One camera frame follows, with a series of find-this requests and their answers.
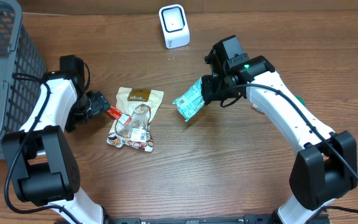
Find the red snack packet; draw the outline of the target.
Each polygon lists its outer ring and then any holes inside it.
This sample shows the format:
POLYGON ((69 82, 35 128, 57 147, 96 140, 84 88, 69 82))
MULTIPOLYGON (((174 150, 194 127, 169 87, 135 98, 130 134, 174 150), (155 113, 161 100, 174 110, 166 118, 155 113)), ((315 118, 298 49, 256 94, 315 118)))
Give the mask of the red snack packet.
POLYGON ((113 106, 111 106, 110 109, 106 111, 106 113, 110 115, 110 117, 116 119, 118 122, 123 124, 124 126, 127 126, 132 120, 130 116, 124 114, 122 111, 120 111, 119 109, 113 106))

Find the white snack bag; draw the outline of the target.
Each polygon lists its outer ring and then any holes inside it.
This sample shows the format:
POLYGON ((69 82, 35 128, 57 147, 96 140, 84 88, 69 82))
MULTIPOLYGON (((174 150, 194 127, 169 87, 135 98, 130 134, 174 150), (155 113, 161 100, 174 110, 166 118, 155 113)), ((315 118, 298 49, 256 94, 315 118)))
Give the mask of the white snack bag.
POLYGON ((154 140, 150 133, 151 122, 162 104, 164 92, 159 90, 120 87, 113 106, 132 118, 124 126, 116 119, 111 126, 107 143, 122 148, 133 147, 152 152, 154 140))

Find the teal snack pouch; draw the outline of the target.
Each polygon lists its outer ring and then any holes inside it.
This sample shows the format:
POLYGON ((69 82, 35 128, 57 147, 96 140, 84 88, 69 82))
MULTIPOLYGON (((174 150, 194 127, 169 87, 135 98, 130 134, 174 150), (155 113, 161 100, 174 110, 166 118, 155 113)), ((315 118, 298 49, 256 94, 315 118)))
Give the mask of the teal snack pouch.
POLYGON ((201 94, 201 84, 202 79, 200 78, 186 93, 173 101, 173 104, 177 106, 178 112, 186 122, 204 106, 205 101, 201 94))

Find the small orange box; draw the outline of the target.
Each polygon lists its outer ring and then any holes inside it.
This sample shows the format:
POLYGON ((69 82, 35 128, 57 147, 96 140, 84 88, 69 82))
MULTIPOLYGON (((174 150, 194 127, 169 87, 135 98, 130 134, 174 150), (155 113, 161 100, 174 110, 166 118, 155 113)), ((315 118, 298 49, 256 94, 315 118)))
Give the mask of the small orange box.
POLYGON ((251 107, 252 107, 253 109, 257 110, 258 112, 263 113, 263 111, 262 111, 257 105, 252 104, 251 107))

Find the green lidded jar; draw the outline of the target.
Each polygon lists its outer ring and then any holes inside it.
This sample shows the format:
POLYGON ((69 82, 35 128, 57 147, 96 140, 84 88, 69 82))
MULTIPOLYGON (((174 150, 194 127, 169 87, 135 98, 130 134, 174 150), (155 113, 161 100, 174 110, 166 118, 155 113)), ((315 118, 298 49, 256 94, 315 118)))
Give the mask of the green lidded jar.
POLYGON ((305 106, 305 102, 303 101, 303 99, 301 97, 299 97, 299 96, 295 96, 295 97, 303 106, 305 106))

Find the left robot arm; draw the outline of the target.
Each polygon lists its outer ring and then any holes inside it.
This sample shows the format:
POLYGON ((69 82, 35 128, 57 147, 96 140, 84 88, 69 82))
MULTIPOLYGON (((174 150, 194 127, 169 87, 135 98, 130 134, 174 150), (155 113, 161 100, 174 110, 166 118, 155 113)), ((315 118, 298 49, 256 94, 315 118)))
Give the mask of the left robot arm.
POLYGON ((99 92, 88 91, 88 65, 67 55, 60 57, 58 71, 40 78, 14 73, 12 78, 39 84, 40 95, 28 120, 2 139, 9 168, 7 207, 19 214, 53 210, 67 223, 112 223, 105 208, 81 188, 78 163, 64 135, 109 108, 99 92))

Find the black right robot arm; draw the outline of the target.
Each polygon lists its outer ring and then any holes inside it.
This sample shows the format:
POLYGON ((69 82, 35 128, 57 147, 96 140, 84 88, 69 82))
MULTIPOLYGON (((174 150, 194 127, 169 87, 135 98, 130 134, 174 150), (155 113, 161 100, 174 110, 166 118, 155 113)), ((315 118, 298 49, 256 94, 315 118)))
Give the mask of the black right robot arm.
POLYGON ((355 189, 357 143, 316 118, 285 86, 263 56, 250 58, 235 35, 220 40, 204 58, 211 74, 201 78, 204 105, 240 98, 256 105, 290 145, 295 163, 291 197, 267 223, 311 223, 331 202, 355 189))

